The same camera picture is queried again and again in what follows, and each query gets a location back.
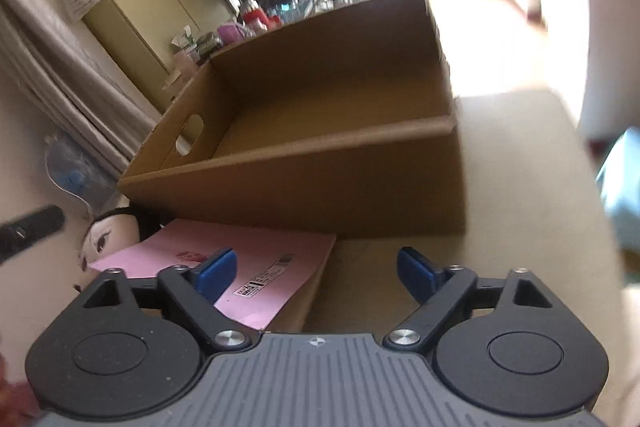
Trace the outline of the cluttered folding table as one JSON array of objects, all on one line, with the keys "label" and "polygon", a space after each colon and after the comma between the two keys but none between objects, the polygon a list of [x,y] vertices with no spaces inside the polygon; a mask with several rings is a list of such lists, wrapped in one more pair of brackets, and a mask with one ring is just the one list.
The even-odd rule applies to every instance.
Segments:
[{"label": "cluttered folding table", "polygon": [[175,70],[163,85],[163,90],[175,94],[191,80],[214,54],[235,46],[283,25],[279,15],[268,15],[259,5],[243,5],[237,18],[222,23],[216,30],[195,38],[190,26],[183,31],[171,45],[174,54]]}]

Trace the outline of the plush doll black hair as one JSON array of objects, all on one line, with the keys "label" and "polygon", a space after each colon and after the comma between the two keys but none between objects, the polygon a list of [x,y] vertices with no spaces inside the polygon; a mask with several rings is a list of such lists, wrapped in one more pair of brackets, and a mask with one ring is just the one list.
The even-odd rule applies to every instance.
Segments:
[{"label": "plush doll black hair", "polygon": [[99,274],[91,268],[94,262],[145,241],[161,228],[155,213],[136,205],[108,210],[96,217],[80,244],[80,274],[73,285],[75,291],[83,291]]}]

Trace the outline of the water dispenser with bottle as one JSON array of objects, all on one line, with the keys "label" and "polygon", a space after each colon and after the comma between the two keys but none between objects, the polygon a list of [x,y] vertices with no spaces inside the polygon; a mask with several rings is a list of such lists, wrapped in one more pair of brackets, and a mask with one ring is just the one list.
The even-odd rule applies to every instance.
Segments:
[{"label": "water dispenser with bottle", "polygon": [[114,176],[65,133],[47,137],[44,169],[51,182],[79,200],[91,217],[106,211],[117,198]]}]

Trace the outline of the pink paper envelope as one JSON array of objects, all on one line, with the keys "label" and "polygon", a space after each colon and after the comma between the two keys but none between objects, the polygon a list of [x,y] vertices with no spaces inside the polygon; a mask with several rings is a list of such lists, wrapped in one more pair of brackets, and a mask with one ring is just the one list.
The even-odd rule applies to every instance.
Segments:
[{"label": "pink paper envelope", "polygon": [[316,297],[336,237],[174,220],[145,241],[91,265],[119,268],[128,277],[155,277],[171,265],[194,268],[226,248],[235,251],[238,272],[215,303],[230,319],[251,329],[299,333]]}]

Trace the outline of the grey curtain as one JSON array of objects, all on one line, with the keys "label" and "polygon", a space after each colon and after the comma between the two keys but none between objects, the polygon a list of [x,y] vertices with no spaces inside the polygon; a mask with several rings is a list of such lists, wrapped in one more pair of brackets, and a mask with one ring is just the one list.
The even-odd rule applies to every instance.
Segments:
[{"label": "grey curtain", "polygon": [[1,0],[1,67],[115,176],[155,126],[47,0]]}]

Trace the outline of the brown cardboard box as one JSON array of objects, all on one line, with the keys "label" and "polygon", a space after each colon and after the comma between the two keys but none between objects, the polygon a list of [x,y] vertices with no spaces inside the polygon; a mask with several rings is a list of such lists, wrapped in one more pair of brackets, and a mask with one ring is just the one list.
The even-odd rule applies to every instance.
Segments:
[{"label": "brown cardboard box", "polygon": [[134,204],[225,225],[463,232],[458,120],[428,0],[364,0],[218,52],[119,186]]}]

